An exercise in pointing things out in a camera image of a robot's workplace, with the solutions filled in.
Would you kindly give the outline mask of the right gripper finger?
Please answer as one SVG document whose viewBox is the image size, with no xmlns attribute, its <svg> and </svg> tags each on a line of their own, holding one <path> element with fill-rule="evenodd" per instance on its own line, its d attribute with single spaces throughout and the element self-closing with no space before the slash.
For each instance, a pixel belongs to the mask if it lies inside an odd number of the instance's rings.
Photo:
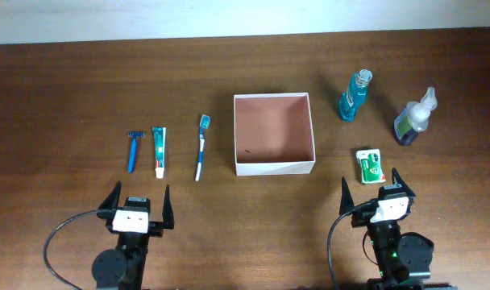
<svg viewBox="0 0 490 290">
<path fill-rule="evenodd" d="M 413 190 L 403 181 L 401 175 L 396 168 L 392 168 L 392 182 L 400 185 L 400 190 L 406 194 L 408 198 L 415 198 Z"/>
<path fill-rule="evenodd" d="M 341 201 L 339 206 L 339 215 L 342 216 L 346 213 L 350 213 L 355 208 L 351 191 L 349 189 L 346 178 L 343 176 L 341 179 Z"/>
</svg>

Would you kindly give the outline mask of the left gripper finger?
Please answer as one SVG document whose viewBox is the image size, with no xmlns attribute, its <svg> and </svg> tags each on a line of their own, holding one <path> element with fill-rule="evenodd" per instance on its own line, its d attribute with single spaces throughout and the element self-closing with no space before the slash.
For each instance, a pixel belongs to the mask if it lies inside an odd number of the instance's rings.
<svg viewBox="0 0 490 290">
<path fill-rule="evenodd" d="M 174 212 L 172 209 L 172 203 L 170 198 L 170 188 L 168 184 L 166 185 L 165 192 L 164 192 L 162 218 L 163 218 L 163 228 L 166 230 L 173 230 L 175 227 L 175 218 L 174 218 Z"/>
<path fill-rule="evenodd" d="M 120 198 L 122 184 L 120 181 L 116 183 L 111 193 L 106 197 L 106 199 L 99 205 L 99 209 L 116 209 L 118 207 L 118 202 Z"/>
</svg>

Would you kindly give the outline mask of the green white soap packet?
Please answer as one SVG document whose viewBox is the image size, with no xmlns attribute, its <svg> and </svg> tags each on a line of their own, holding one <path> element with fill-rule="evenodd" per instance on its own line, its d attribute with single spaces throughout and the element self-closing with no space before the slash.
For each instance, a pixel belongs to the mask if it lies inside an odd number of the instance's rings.
<svg viewBox="0 0 490 290">
<path fill-rule="evenodd" d="M 386 181 L 381 167 L 381 154 L 379 149 L 359 150 L 355 157 L 360 167 L 362 184 L 379 184 Z"/>
</svg>

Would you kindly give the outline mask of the blue disposable razor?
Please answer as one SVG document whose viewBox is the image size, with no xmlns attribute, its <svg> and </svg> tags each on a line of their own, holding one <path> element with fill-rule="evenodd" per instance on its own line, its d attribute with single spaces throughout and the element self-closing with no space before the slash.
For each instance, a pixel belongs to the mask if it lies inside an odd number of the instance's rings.
<svg viewBox="0 0 490 290">
<path fill-rule="evenodd" d="M 131 139 L 131 147 L 129 150 L 129 158 L 128 158 L 128 165 L 127 165 L 128 173 L 132 173 L 134 171 L 138 139 L 143 138 L 144 136 L 145 133 L 142 131 L 130 131 L 128 133 L 128 137 Z"/>
</svg>

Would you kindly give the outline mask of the green white toothpaste tube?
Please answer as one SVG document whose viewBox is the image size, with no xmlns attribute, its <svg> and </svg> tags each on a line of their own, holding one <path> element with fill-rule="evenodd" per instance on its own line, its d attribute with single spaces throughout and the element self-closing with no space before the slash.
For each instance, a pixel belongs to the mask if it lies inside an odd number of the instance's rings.
<svg viewBox="0 0 490 290">
<path fill-rule="evenodd" d="M 156 178 L 163 179 L 165 173 L 165 142 L 166 142 L 166 127 L 154 126 L 152 128 L 153 139 L 155 143 L 155 157 L 156 157 Z"/>
</svg>

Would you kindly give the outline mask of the blue white toothbrush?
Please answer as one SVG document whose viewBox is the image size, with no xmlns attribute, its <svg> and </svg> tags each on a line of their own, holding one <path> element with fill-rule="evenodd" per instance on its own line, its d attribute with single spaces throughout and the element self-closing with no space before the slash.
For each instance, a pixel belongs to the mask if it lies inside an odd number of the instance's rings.
<svg viewBox="0 0 490 290">
<path fill-rule="evenodd" d="M 201 116 L 200 128 L 199 128 L 199 152 L 198 152 L 198 159 L 197 159 L 197 169 L 195 172 L 195 181 L 199 181 L 201 178 L 203 155 L 204 155 L 205 142 L 206 142 L 204 132 L 206 129 L 209 128 L 209 126 L 210 126 L 210 116 L 203 114 Z"/>
</svg>

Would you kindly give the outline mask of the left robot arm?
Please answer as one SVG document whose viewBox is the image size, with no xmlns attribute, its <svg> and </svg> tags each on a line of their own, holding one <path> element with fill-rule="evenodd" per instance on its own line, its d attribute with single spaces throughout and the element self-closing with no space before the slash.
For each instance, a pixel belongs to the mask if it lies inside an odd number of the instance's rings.
<svg viewBox="0 0 490 290">
<path fill-rule="evenodd" d="M 99 254 L 92 264 L 97 289 L 140 289 L 150 238 L 161 238 L 165 230 L 175 226 L 170 188 L 164 192 L 162 220 L 150 219 L 151 201 L 144 197 L 128 197 L 118 204 L 122 184 L 118 182 L 99 205 L 97 217 L 118 236 L 116 247 Z"/>
</svg>

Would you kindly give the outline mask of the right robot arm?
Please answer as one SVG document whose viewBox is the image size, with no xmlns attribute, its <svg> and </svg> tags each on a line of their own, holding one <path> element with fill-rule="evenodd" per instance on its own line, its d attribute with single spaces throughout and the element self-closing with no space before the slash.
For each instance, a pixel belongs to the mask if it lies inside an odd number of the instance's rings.
<svg viewBox="0 0 490 290">
<path fill-rule="evenodd" d="M 354 228 L 366 227 L 365 238 L 371 240 L 379 279 L 369 279 L 366 289 L 452 289 L 450 284 L 426 284 L 430 278 L 434 243 L 425 236 L 402 233 L 398 222 L 410 213 L 416 197 L 398 171 L 392 170 L 392 184 L 379 188 L 378 197 L 355 205 L 345 179 L 338 221 L 351 217 Z"/>
</svg>

